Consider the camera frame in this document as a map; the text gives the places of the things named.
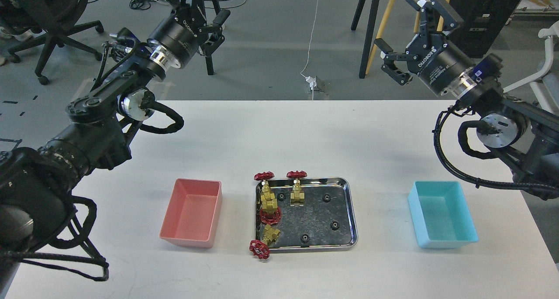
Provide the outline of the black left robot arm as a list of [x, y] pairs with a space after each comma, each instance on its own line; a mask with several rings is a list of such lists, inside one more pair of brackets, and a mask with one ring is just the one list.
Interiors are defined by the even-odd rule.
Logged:
[[43, 147], [1, 152], [1, 288], [6, 292], [20, 263], [62, 270], [46, 260], [100, 266], [106, 281], [108, 262], [89, 234], [97, 206], [72, 190], [96, 168], [108, 169], [131, 159], [130, 144], [138, 131], [171, 134], [183, 118], [157, 102], [147, 85], [164, 80], [169, 68], [184, 68], [200, 54], [207, 72], [212, 54], [224, 42], [222, 26], [230, 11], [211, 0], [216, 13], [208, 23], [204, 0], [168, 0], [172, 10], [148, 37], [138, 40], [129, 30], [112, 34], [102, 53], [87, 48], [106, 64], [88, 94], [68, 104], [71, 124]]

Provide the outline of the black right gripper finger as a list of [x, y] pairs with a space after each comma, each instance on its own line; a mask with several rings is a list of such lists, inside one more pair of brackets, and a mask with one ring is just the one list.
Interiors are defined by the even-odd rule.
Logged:
[[463, 18], [446, 0], [405, 0], [420, 14], [419, 32], [414, 34], [412, 41], [427, 38], [435, 33], [449, 41], [449, 35], [464, 22]]
[[381, 70], [388, 74], [397, 84], [404, 86], [411, 82], [413, 79], [412, 75], [419, 75], [418, 71], [413, 72], [403, 72], [401, 69], [397, 68], [395, 62], [415, 62], [418, 58], [418, 44], [417, 38], [414, 38], [408, 48], [412, 50], [412, 54], [400, 54], [394, 52], [393, 48], [385, 42], [383, 38], [376, 38], [375, 45], [381, 50], [383, 55], [383, 65]]

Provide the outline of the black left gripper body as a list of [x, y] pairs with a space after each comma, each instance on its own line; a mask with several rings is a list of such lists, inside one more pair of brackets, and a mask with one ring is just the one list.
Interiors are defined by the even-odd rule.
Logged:
[[206, 12], [202, 8], [178, 8], [148, 38], [149, 60], [162, 69], [184, 68], [208, 40]]

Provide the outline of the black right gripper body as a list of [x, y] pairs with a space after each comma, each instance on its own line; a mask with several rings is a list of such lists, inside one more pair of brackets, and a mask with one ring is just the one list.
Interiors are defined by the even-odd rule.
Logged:
[[473, 61], [442, 33], [416, 34], [405, 54], [406, 83], [417, 76], [437, 96], [464, 96], [476, 86]]

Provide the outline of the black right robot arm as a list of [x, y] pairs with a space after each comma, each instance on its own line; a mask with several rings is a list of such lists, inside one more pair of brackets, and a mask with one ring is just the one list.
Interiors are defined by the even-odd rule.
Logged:
[[[433, 93], [451, 93], [456, 103], [440, 112], [434, 134], [435, 152], [443, 166], [461, 180], [493, 189], [523, 190], [548, 200], [558, 197], [558, 116], [504, 94], [498, 78], [502, 60], [487, 55], [475, 64], [447, 37], [463, 19], [446, 0], [406, 0], [421, 15], [419, 32], [398, 54], [378, 38], [383, 71], [401, 86], [418, 78]], [[462, 151], [482, 160], [499, 158], [513, 174], [511, 183], [471, 176], [450, 163], [441, 147], [443, 124], [459, 110], [479, 114], [463, 122], [457, 137]]]

